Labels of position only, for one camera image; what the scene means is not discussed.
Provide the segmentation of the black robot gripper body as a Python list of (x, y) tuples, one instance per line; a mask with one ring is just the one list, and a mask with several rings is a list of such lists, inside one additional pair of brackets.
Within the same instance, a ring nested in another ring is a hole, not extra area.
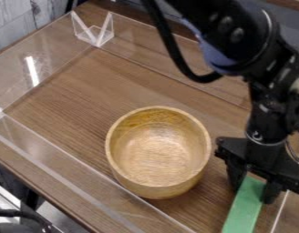
[(287, 138), (273, 143), (248, 137), (218, 137), (215, 156), (224, 163), (228, 158), (240, 160), (258, 177), (278, 181), (282, 190), (299, 194), (299, 164), (286, 149)]

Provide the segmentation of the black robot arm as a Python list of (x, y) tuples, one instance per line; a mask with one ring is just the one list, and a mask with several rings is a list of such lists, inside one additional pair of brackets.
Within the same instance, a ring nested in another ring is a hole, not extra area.
[(180, 72), (203, 84), (223, 76), (240, 76), (248, 84), (246, 137), (219, 137), (215, 156), (234, 189), (248, 173), (266, 180), (261, 200), (270, 204), (283, 191), (299, 194), (299, 158), (287, 140), (299, 133), (299, 52), (274, 16), (251, 0), (164, 1), (180, 13), (211, 67), (206, 75), (192, 72), (156, 0), (141, 0)]

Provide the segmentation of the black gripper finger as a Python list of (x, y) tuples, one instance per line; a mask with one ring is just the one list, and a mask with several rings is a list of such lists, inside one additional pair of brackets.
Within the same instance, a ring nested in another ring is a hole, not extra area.
[(231, 188), (234, 191), (238, 191), (247, 175), (246, 164), (235, 158), (228, 158), (226, 162), (226, 172)]
[(278, 181), (267, 181), (262, 195), (262, 200), (266, 204), (273, 204), (282, 191), (282, 185)]

